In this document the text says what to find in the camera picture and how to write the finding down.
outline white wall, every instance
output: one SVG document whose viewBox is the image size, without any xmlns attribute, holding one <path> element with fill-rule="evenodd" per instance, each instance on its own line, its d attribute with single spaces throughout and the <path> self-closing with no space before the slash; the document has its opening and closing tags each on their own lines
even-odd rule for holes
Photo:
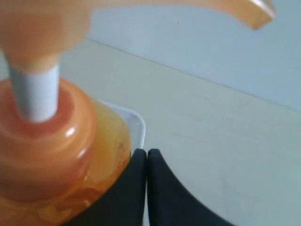
<svg viewBox="0 0 301 226">
<path fill-rule="evenodd" d="M 301 110 L 301 2 L 274 3 L 277 19 L 259 31 L 204 8 L 98 10 L 89 38 Z"/>
</svg>

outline countertop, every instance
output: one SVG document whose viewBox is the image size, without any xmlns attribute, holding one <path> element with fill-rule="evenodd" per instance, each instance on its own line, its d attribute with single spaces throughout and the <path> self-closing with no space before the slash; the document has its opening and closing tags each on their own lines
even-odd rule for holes
<svg viewBox="0 0 301 226">
<path fill-rule="evenodd" d="M 301 221 L 301 113 L 84 40 L 64 53 L 62 76 L 146 122 L 201 202 L 238 226 Z M 7 76 L 0 59 L 0 78 Z"/>
</svg>

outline orange soap dispenser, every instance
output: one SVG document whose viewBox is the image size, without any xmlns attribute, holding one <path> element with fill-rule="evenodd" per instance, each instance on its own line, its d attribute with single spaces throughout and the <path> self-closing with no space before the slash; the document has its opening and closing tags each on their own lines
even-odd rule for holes
<svg viewBox="0 0 301 226">
<path fill-rule="evenodd" d="M 127 124 L 60 78 L 59 59 L 85 37 L 94 8 L 143 3 L 212 7 L 254 29 L 274 17 L 267 0 L 0 0 L 9 70 L 0 81 L 0 226 L 60 225 L 127 166 Z"/>
</svg>

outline white tray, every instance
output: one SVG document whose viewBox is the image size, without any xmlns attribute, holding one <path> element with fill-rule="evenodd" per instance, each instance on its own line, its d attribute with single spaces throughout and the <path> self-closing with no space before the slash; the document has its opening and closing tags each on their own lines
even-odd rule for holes
<svg viewBox="0 0 301 226">
<path fill-rule="evenodd" d="M 101 101 L 104 104 L 111 107 L 116 111 L 123 120 L 127 123 L 131 133 L 131 142 L 132 142 L 132 153 L 135 149 L 143 149 L 144 139 L 145 139 L 145 122 L 143 118 L 135 111 L 112 104 L 108 102 Z"/>
</svg>

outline soap dispenser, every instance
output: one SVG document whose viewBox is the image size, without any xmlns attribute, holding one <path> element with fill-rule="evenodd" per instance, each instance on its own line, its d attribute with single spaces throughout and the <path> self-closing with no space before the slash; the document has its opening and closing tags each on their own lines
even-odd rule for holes
<svg viewBox="0 0 301 226">
<path fill-rule="evenodd" d="M 127 124 L 61 78 L 59 62 L 87 34 L 93 9 L 138 4 L 211 7 L 253 29 L 275 16 L 267 0 L 0 0 L 9 71 L 0 81 L 0 225 L 60 225 L 128 165 Z"/>
</svg>

